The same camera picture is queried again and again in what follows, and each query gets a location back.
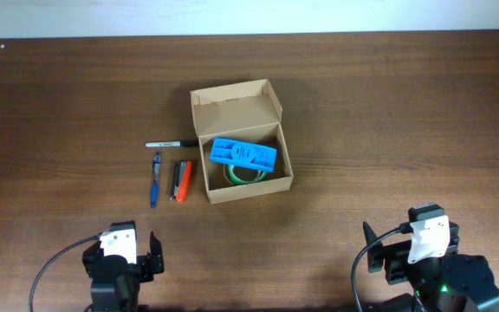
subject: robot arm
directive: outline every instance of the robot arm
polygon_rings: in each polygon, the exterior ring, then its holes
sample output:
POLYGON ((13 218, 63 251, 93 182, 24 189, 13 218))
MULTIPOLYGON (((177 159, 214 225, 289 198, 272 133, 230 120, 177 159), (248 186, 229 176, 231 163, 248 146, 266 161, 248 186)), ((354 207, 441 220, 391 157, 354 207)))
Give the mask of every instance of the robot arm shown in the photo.
POLYGON ((92 279, 90 294, 93 312, 138 312, 139 284, 153 281, 154 274, 165 271, 161 242, 153 232, 150 251, 136 256, 136 224, 133 221, 111 224, 100 240, 89 247, 82 263, 92 279))
MULTIPOLYGON (((444 209, 436 204, 411 208, 410 226, 402 232, 415 231, 413 223, 441 216, 444 209)), ((363 224, 363 231, 367 244, 377 239, 369 224, 363 224)), ((416 262, 410 257, 415 243, 412 240, 387 246, 375 244, 367 252, 369 272, 381 270, 384 263, 388 284, 409 282, 415 295, 398 296, 378 306, 377 311, 411 312, 415 308, 429 312, 499 312, 499 289, 488 261, 483 256, 458 255, 458 232, 457 224, 449 222, 450 240, 443 255, 416 262)))

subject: blue tape dispenser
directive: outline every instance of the blue tape dispenser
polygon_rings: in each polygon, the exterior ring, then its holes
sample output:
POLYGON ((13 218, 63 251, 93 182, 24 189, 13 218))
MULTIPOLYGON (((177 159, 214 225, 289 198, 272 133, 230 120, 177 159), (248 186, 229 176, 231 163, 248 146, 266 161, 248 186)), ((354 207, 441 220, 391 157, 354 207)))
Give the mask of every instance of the blue tape dispenser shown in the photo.
POLYGON ((211 149, 211 161, 219 164, 273 172, 276 150, 272 147, 216 138, 211 149))

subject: wooden table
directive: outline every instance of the wooden table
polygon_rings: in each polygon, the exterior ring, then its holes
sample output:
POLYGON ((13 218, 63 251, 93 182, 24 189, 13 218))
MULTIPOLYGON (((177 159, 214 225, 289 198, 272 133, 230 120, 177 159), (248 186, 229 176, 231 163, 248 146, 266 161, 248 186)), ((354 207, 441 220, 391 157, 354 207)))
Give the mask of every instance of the wooden table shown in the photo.
MULTIPOLYGON (((362 221, 384 232, 430 201, 499 287, 499 31, 0 40, 0 311, 26 309, 57 251, 131 219, 139 254, 150 231, 165 253, 140 303, 352 304, 362 221), (171 148, 150 209, 144 143, 195 138, 189 91, 261 78, 284 108, 292 190, 210 205, 198 170, 171 203, 172 161, 199 155, 171 148)), ((49 268, 37 311, 90 303, 86 248, 49 268)), ((363 263, 363 300, 410 291, 363 263)))

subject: box flap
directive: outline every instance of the box flap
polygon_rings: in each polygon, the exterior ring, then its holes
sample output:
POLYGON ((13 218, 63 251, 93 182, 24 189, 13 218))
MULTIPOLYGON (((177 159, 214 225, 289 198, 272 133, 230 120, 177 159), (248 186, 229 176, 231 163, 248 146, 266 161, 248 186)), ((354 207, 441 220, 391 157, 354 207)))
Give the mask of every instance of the box flap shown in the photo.
POLYGON ((268 80, 191 91, 198 137, 279 123, 282 107, 268 80))

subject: open cardboard box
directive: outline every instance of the open cardboard box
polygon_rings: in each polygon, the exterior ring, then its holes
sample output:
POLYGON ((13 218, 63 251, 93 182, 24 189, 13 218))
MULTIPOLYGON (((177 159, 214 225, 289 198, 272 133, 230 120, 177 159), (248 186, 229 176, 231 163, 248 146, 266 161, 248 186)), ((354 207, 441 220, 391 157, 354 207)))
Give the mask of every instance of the open cardboard box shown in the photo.
POLYGON ((268 80, 191 91, 191 113, 212 204, 290 189, 294 173, 282 133, 282 107, 268 80), (224 165, 209 157, 217 137, 275 148, 275 170, 262 182, 230 185, 224 178, 224 165))

